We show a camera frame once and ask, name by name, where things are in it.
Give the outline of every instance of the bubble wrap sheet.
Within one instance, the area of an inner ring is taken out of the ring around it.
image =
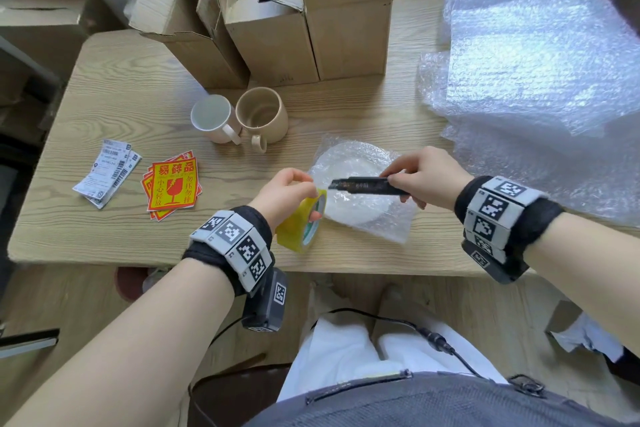
[[[418,90],[461,163],[640,226],[640,41],[611,2],[446,0],[444,19]]]
[[[399,156],[366,142],[325,135],[309,174],[317,187],[328,188],[333,179],[378,176]],[[378,237],[405,243],[416,211],[417,206],[411,200],[401,203],[398,196],[349,194],[329,189],[324,215]]]

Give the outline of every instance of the white pants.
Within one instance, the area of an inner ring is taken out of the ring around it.
[[[457,358],[434,350],[426,339],[407,326],[376,321],[372,334],[374,346],[363,316],[353,312],[324,314],[350,306],[349,300],[338,297],[328,287],[312,285],[302,345],[278,401],[350,380],[393,375],[404,369],[414,373],[469,374]],[[422,305],[388,294],[380,304],[378,315],[406,319],[443,335],[476,372],[497,383],[507,383],[480,351]],[[319,318],[316,327],[310,331],[316,318]]]

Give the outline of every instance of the mug handle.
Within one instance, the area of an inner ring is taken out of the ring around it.
[[[256,152],[259,152],[261,154],[267,152],[267,140],[262,137],[262,135],[254,135],[253,137],[251,137],[251,145],[253,147],[253,150],[255,150]]]
[[[240,145],[240,143],[242,142],[242,140],[240,140],[240,136],[236,133],[236,131],[233,128],[231,128],[229,124],[225,124],[225,126],[222,127],[222,131],[227,134],[227,137],[233,140],[233,143],[235,145]]]

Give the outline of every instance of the stack of bubble wrap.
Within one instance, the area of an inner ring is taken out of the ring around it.
[[[474,174],[640,226],[640,41],[609,0],[447,0],[424,101]]]

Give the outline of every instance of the stack of stickers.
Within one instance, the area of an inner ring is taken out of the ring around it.
[[[131,144],[105,139],[91,172],[74,186],[74,190],[102,209],[141,159],[140,154],[131,149]]]
[[[142,187],[147,193],[147,211],[152,220],[162,221],[177,209],[193,208],[202,193],[193,152],[154,162],[143,176]]]

